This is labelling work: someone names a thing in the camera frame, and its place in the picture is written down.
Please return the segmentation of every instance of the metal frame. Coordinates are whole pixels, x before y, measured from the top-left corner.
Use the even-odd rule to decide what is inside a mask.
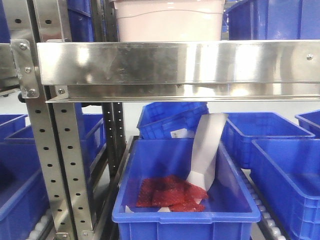
[[[111,211],[130,151],[121,102],[320,100],[319,40],[115,43],[111,3],[91,0],[96,41],[113,43],[65,43],[72,40],[66,0],[3,5],[15,65],[0,44],[9,64],[0,78],[20,80],[59,240],[118,237]],[[46,43],[37,50],[38,42]],[[75,104],[81,102],[103,102],[109,168],[85,164]],[[100,215],[94,194],[107,170],[112,178]]]
[[[36,84],[36,86],[31,88],[34,89],[32,91],[34,93],[32,97],[34,98],[26,99],[26,105],[48,192],[57,238],[75,240],[70,198],[65,182],[66,177],[57,139],[53,109],[50,104],[46,104],[50,95],[48,96],[45,87],[41,85],[39,68],[37,67],[36,42],[39,41],[39,35],[35,15],[33,14],[34,6],[31,1],[3,0],[2,2],[15,56],[23,58],[24,52],[30,50],[30,56],[27,56],[27,61],[23,62],[23,64],[28,63],[28,66],[23,65],[23,67],[25,67],[26,74],[33,71],[36,82],[31,84]],[[20,81],[24,82],[25,76],[25,74],[21,75]]]

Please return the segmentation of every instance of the perforated metal upright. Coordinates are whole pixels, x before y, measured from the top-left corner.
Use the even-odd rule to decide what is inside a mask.
[[[76,239],[63,159],[50,93],[40,81],[36,44],[40,35],[32,1],[3,0],[20,88],[33,127],[36,147],[59,239]]]
[[[37,43],[72,41],[67,1],[4,0],[4,8],[20,73],[22,96],[26,98],[49,195],[56,237],[91,240],[95,237],[97,213],[91,170],[85,164],[87,153],[81,141],[85,135],[81,104],[47,104],[46,101],[52,97],[67,96],[68,88],[63,85],[43,87],[38,68]],[[91,10],[95,38],[103,42],[106,36],[101,2],[92,0]],[[122,104],[106,103],[103,110],[105,132],[109,138],[110,174],[114,176],[125,150]]]

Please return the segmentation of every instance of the red food package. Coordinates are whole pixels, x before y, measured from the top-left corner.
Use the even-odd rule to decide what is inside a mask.
[[[157,186],[157,181],[158,178],[147,178],[143,180],[138,196],[138,201],[136,202],[137,207],[152,207],[152,198],[154,196],[154,191]]]
[[[157,189],[153,193],[152,206],[168,207],[185,201],[184,184],[182,182],[169,182],[163,189]]]
[[[190,182],[185,181],[184,184],[184,195],[189,196],[193,199],[208,199],[209,196],[206,190],[199,186],[193,185]]]
[[[183,203],[175,204],[169,207],[171,212],[202,212],[205,206],[197,204],[194,200],[188,200]]]

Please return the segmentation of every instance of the white label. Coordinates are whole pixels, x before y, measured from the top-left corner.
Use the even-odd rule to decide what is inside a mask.
[[[193,139],[195,137],[195,132],[188,130],[186,128],[181,128],[181,129],[172,131],[170,132],[170,134],[173,139],[184,139],[184,138]]]

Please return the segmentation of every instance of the stainless steel shelf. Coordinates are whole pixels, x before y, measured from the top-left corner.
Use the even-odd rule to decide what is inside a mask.
[[[320,41],[38,43],[48,103],[320,99]]]

